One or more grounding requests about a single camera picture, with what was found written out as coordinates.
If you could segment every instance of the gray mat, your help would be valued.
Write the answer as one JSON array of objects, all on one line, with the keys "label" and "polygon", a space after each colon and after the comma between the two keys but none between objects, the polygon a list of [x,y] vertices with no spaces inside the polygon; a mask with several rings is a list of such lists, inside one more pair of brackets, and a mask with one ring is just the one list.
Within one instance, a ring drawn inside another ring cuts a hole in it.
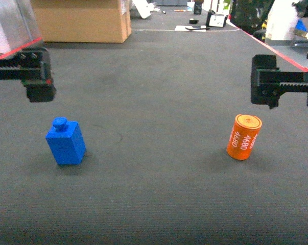
[{"label": "gray mat", "polygon": [[[242,31],[48,47],[55,101],[0,82],[0,244],[308,243],[306,97],[250,103],[267,49]],[[243,162],[225,151],[237,114],[263,121]],[[79,166],[45,141],[57,116],[80,123]]]}]

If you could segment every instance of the red strip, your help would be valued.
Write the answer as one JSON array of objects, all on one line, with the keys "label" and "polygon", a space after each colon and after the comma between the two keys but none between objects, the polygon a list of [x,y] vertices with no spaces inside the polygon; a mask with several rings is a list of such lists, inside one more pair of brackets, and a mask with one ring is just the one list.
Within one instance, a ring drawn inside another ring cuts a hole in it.
[{"label": "red strip", "polygon": [[272,48],[271,46],[267,45],[266,43],[259,41],[258,39],[256,39],[255,37],[253,37],[252,35],[250,35],[247,32],[246,33],[248,36],[250,36],[252,39],[256,40],[257,42],[259,42],[261,45],[263,45],[264,47],[268,48],[270,51],[274,52],[276,55],[280,56],[281,58],[283,58],[284,60],[288,61],[290,64],[294,65],[295,67],[297,67],[298,69],[302,70],[303,72],[308,72],[308,68],[304,67],[300,64],[298,64],[297,62],[295,62],[294,60],[292,60],[291,58],[289,58],[288,56],[280,53],[279,51],[275,50],[274,48]]},{"label": "red strip", "polygon": [[8,57],[8,56],[10,56],[10,55],[12,55],[12,54],[14,54],[14,53],[20,51],[21,49],[26,48],[26,47],[28,47],[28,46],[30,46],[30,45],[32,45],[32,44],[35,44],[35,43],[37,43],[37,42],[39,42],[39,41],[41,41],[41,40],[42,40],[42,38],[41,38],[41,37],[38,37],[37,39],[35,39],[35,40],[31,41],[31,42],[28,42],[28,43],[26,43],[26,44],[24,44],[24,45],[22,45],[22,46],[20,46],[20,47],[18,47],[18,48],[16,48],[16,49],[12,50],[12,51],[9,51],[9,52],[6,53],[6,54],[1,55],[1,56],[0,56],[0,59],[4,59],[4,58],[6,58],[6,57]]}]

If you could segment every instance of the orange can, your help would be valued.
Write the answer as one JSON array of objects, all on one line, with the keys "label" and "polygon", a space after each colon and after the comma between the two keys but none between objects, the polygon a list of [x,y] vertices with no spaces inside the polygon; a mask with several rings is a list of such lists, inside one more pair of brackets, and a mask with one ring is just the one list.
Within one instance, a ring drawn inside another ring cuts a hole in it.
[{"label": "orange can", "polygon": [[257,116],[237,115],[226,148],[230,157],[236,160],[249,158],[261,127],[262,121]]}]

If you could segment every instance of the black device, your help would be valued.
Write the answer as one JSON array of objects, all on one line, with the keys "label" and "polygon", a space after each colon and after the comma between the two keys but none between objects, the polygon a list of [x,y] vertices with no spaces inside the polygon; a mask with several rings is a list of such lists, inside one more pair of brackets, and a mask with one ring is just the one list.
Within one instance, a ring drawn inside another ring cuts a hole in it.
[{"label": "black device", "polygon": [[225,27],[227,15],[217,14],[210,9],[207,13],[206,27]]},{"label": "black device", "polygon": [[251,102],[273,109],[286,92],[307,93],[308,106],[308,72],[280,71],[275,55],[254,56],[251,65]]},{"label": "black device", "polygon": [[195,25],[199,22],[197,19],[189,19],[189,24]]},{"label": "black device", "polygon": [[195,2],[194,4],[194,14],[201,14],[202,10],[202,3],[201,2]]},{"label": "black device", "polygon": [[51,63],[45,48],[26,48],[0,59],[0,80],[21,80],[30,102],[49,102],[56,94]]}]

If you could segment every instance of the printed number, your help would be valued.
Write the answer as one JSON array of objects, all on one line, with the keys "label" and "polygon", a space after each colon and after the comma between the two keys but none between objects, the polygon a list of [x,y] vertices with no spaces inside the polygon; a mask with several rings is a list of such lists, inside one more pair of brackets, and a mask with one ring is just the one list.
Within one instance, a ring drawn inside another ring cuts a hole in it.
[{"label": "printed number", "polygon": [[251,139],[251,137],[250,137],[249,135],[247,135],[247,136],[242,140],[241,147],[240,147],[241,150],[246,150],[246,149],[248,149],[248,145],[249,145],[249,142],[250,142],[249,139]]},{"label": "printed number", "polygon": [[252,139],[252,143],[250,144],[249,149],[252,149],[252,148],[254,147],[254,144],[255,144],[255,142],[256,142],[257,136],[258,136],[258,135],[256,134],[255,137]]}]

